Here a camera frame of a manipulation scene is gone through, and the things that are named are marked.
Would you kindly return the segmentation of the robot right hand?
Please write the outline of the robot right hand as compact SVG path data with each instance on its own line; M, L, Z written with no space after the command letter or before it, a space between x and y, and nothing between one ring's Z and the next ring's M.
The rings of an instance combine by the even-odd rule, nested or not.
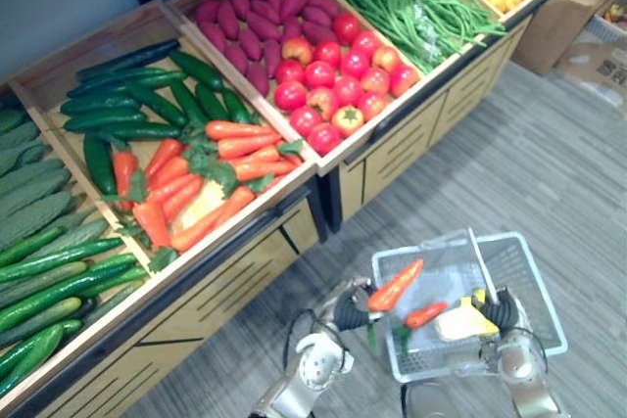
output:
M471 305L498 328L501 338L515 330L525 330L512 291L508 287L502 287L497 291L497 298L498 302L494 303L489 298L481 301L476 295L472 295Z

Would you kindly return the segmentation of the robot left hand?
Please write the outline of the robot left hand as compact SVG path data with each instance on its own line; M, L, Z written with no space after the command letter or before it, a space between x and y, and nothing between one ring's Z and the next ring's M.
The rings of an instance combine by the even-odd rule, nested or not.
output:
M384 313L368 310L367 301L373 294L374 285L369 277L357 276L341 281L325 298L320 321L337 332L376 323Z

